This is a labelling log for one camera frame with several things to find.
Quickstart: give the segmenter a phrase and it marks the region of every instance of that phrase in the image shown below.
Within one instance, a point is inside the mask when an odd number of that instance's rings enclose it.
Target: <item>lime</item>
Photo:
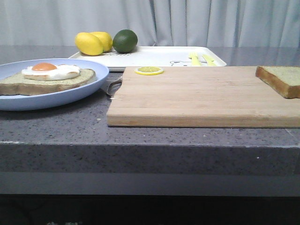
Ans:
[[[119,53],[129,53],[136,47],[137,35],[132,30],[120,30],[113,38],[112,45]]]
[[[87,32],[81,32],[75,36],[75,45],[86,55],[100,55],[104,51],[99,38]]]
[[[139,67],[135,69],[135,72],[140,75],[158,75],[163,71],[160,67]]]
[[[104,52],[109,52],[111,50],[113,46],[113,39],[109,33],[103,31],[95,31],[91,32],[90,34],[93,34],[100,39],[104,48]]]

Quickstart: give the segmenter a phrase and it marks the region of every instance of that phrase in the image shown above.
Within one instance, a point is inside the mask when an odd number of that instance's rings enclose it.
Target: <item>light blue plate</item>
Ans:
[[[25,96],[0,96],[0,110],[5,111],[25,111],[46,109],[59,105],[68,104],[79,99],[85,98],[88,95],[97,91],[106,77],[109,74],[108,67],[93,61],[78,60],[78,59],[41,59],[27,60],[0,65],[0,80],[8,76],[20,72],[28,66],[34,66],[41,62],[49,62],[55,65],[68,64],[77,65],[80,68],[90,68],[96,72],[97,80],[84,86],[73,88],[70,90],[59,91],[50,94]]]

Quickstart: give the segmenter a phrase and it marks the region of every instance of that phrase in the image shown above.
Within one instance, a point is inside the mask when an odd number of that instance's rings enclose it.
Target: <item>gray countertop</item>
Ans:
[[[300,65],[297,48],[210,49],[228,66]],[[0,51],[5,64],[77,49]],[[298,128],[108,127],[109,104],[100,89],[55,108],[0,111],[0,194],[300,196]]]

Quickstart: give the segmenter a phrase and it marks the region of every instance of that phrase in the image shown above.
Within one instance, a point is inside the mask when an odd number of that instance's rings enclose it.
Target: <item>speckled countertop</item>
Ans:
[[[210,49],[229,66],[300,65],[300,49],[295,48]],[[0,64],[4,64],[68,58],[77,49],[73,46],[0,46],[0,51]],[[110,73],[107,82],[120,75]],[[5,184],[0,182],[0,193],[107,194],[91,190],[56,192],[53,188],[46,191],[44,183],[31,192],[28,183],[15,181],[24,175],[34,182],[33,176],[37,174],[50,177],[58,174],[69,174],[68,177],[70,174],[185,174],[280,179],[300,174],[298,128],[108,127],[109,104],[109,98],[99,90],[85,99],[55,108],[0,111],[0,179],[6,179]],[[12,180],[23,192],[12,187]]]

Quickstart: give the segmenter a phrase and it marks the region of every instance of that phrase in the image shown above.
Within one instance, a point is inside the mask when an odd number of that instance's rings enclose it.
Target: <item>gray curtain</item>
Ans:
[[[300,46],[300,0],[0,0],[0,45],[74,45],[131,29],[139,46]]]

